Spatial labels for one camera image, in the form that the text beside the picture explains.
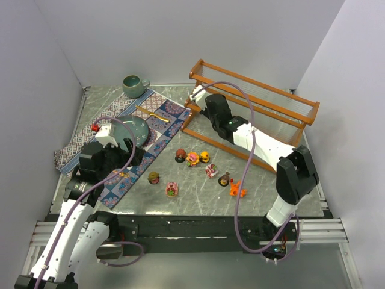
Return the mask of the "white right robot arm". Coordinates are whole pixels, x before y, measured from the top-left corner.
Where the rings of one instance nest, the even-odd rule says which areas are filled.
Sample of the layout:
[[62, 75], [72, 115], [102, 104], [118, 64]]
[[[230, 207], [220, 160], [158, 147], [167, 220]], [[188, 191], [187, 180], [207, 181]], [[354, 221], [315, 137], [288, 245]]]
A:
[[278, 141], [257, 129], [249, 120], [234, 116], [222, 94], [196, 96], [200, 114], [209, 119], [218, 136], [258, 158], [276, 174], [277, 197], [266, 214], [275, 227], [281, 227], [305, 195], [318, 184], [319, 176], [309, 149]]

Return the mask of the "orange fox figurine toy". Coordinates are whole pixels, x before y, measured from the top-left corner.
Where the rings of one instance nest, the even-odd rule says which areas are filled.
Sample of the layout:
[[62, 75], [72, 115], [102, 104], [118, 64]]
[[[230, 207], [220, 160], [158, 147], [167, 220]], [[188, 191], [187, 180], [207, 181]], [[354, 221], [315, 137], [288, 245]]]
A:
[[241, 184], [240, 181], [235, 182], [233, 179], [231, 179], [229, 184], [230, 184], [230, 191], [229, 191], [230, 196], [237, 197], [239, 193], [241, 193], [240, 197], [243, 198], [247, 194], [246, 189], [242, 189], [242, 190], [239, 189]]

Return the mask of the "pink sunflower pig toy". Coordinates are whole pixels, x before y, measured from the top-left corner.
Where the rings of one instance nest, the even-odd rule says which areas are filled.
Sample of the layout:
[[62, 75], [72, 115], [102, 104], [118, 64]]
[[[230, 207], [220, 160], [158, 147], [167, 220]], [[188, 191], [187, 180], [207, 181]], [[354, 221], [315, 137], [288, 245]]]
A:
[[186, 165], [188, 167], [194, 167], [196, 166], [198, 163], [200, 162], [200, 157], [199, 155], [194, 152], [194, 151], [191, 151], [189, 153], [187, 153], [187, 157], [186, 157]]

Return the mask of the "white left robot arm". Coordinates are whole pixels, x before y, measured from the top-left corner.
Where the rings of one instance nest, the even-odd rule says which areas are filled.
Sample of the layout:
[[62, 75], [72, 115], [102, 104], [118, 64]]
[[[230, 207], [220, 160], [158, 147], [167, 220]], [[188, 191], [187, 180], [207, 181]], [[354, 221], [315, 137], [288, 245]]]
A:
[[102, 243], [121, 237], [116, 214], [93, 210], [104, 183], [143, 159], [144, 149], [129, 138], [124, 143], [126, 149], [98, 142], [82, 147], [49, 241], [30, 273], [18, 277], [15, 288], [78, 288], [81, 271]]

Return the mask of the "strawberry cake toy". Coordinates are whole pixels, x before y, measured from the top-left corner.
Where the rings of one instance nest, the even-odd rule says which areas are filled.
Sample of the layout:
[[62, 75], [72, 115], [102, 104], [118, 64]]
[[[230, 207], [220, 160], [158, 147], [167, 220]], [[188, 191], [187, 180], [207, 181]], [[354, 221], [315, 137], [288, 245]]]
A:
[[205, 167], [205, 173], [207, 174], [208, 178], [213, 178], [218, 173], [217, 166], [214, 163], [208, 164]]

